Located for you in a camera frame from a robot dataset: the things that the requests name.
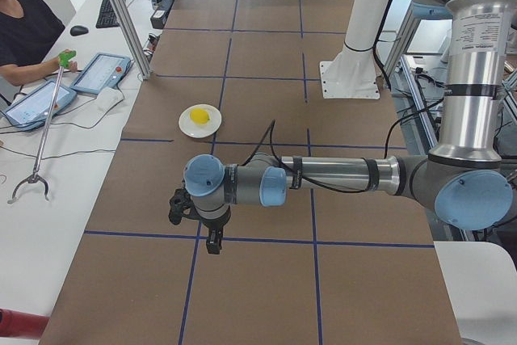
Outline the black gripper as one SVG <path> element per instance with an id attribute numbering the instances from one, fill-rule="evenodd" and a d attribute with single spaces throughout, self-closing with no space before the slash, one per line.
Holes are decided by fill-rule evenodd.
<path id="1" fill-rule="evenodd" d="M 224 236 L 224 227 L 229 222 L 230 218 L 230 215 L 223 215 L 215 219 L 207 219 L 205 217 L 200 218 L 202 224 L 208 230 L 206 247 L 207 252 L 210 255 L 220 254 L 222 249 L 222 238 Z"/>

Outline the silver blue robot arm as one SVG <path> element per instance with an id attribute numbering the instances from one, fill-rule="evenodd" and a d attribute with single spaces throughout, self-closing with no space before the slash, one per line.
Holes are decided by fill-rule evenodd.
<path id="1" fill-rule="evenodd" d="M 516 0 L 414 0 L 414 7 L 452 19 L 439 140 L 427 155 L 310 158 L 254 151 L 243 165 L 199 155 L 187 163 L 170 200 L 170 221 L 201 221 L 208 252 L 219 254 L 232 205 L 280 206 L 289 190 L 303 187 L 404 196 L 458 229 L 485 229 L 503 219 L 515 193 L 500 173 L 493 142 Z"/>

